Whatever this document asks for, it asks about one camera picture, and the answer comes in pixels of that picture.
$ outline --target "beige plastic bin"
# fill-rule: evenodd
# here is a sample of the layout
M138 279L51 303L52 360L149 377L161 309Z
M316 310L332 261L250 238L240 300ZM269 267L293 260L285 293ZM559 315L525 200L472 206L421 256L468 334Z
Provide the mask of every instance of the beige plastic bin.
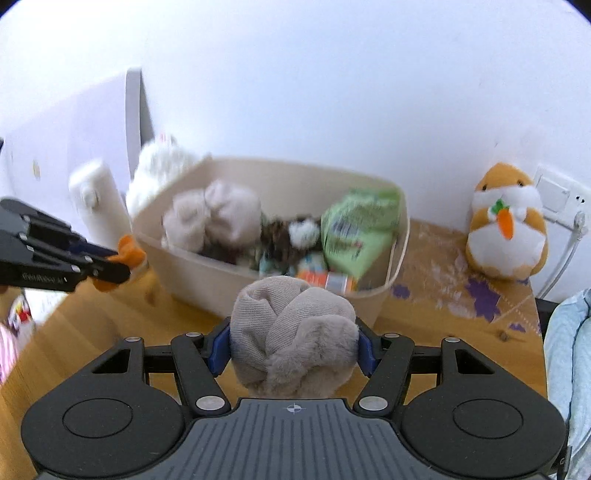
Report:
M193 167L139 213L133 232L164 288L181 300L220 317L232 313L236 296L259 278L258 273L191 252L169 251L160 244L162 216L170 208L174 195L189 189L203 189L216 179L252 188L261 198L263 212L269 217L281 218L299 214L320 216L353 187L398 189L402 198L400 229L389 258L388 281L381 287L346 296L356 314L373 326L398 275L408 242L406 201L397 185L349 171L251 158L210 157Z

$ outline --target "gray plush toy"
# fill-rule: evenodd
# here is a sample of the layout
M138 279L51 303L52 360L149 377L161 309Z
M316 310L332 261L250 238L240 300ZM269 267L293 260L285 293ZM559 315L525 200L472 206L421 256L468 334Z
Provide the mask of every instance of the gray plush toy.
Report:
M230 337L236 376L259 398L329 398L357 361L353 306L292 277L244 288L234 304Z

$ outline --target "carrot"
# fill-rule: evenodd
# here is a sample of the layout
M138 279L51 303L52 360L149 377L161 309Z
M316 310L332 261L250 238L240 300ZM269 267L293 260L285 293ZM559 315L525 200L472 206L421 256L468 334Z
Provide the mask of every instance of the carrot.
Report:
M508 208L499 210L496 216L496 221L499 223L499 229L507 240L513 238L513 216Z
M131 235L121 237L118 247L119 254L113 255L107 260L123 263L133 270L139 267L146 258L145 252L138 247ZM98 291L111 291L118 287L114 283L99 280L98 278L93 278L92 283Z

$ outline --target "pink striped cloth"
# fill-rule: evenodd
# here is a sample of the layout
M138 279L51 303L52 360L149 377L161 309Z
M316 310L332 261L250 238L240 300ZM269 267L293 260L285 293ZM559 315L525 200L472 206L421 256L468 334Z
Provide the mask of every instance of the pink striped cloth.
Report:
M0 324L0 385L8 378L17 357L17 339L10 330Z

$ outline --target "white cylinder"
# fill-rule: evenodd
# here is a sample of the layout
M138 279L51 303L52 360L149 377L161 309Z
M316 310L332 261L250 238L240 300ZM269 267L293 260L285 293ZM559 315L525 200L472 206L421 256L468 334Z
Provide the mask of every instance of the white cylinder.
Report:
M102 160L90 161L70 175L70 197L89 231L88 240L117 250L131 233L129 216L111 170Z

